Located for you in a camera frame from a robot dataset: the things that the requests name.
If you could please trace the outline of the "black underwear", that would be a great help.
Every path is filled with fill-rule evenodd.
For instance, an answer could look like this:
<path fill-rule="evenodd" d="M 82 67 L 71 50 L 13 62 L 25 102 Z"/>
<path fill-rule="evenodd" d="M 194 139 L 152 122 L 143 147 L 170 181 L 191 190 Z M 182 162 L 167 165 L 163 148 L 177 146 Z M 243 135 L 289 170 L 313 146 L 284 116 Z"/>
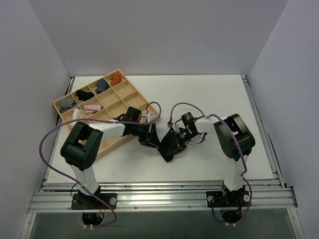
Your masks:
<path fill-rule="evenodd" d="M 171 162 L 173 160 L 173 157 L 176 155 L 176 154 L 169 153 L 170 143 L 171 143 L 171 134 L 168 131 L 167 134 L 162 139 L 162 141 L 160 142 L 160 146 L 158 147 L 158 152 L 160 153 L 162 158 L 165 160 L 165 162 Z"/>

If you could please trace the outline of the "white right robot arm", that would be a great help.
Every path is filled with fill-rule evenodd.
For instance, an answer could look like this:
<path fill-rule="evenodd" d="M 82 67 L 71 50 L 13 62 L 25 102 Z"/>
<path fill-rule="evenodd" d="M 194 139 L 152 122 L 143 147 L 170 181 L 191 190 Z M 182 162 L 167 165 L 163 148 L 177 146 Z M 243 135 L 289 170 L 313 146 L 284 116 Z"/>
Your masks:
<path fill-rule="evenodd" d="M 223 180 L 224 191 L 221 199 L 226 205 L 234 205 L 239 200 L 240 189 L 244 188 L 247 173 L 247 159 L 255 146 L 255 138 L 238 114 L 221 118 L 211 114 L 198 118 L 188 112 L 181 117 L 184 127 L 175 130 L 169 128 L 167 136 L 170 146 L 167 148 L 167 161 L 186 149 L 186 143 L 194 137 L 215 134 L 221 150 L 227 158 L 228 172 Z"/>

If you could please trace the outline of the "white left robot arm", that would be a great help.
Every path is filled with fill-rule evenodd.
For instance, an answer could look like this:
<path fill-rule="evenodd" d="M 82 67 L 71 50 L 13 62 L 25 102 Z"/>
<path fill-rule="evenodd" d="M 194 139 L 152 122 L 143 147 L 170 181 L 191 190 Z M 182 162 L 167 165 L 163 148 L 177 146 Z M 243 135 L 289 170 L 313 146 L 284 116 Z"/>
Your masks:
<path fill-rule="evenodd" d="M 60 155 L 70 165 L 78 181 L 78 191 L 83 194 L 83 204 L 89 209 L 100 205 L 100 186 L 96 181 L 93 163 L 97 158 L 101 142 L 116 137 L 133 135 L 141 145 L 157 148 L 160 140 L 156 124 L 147 119 L 140 123 L 142 112 L 128 107 L 125 114 L 107 123 L 86 124 L 77 122 L 64 142 Z"/>

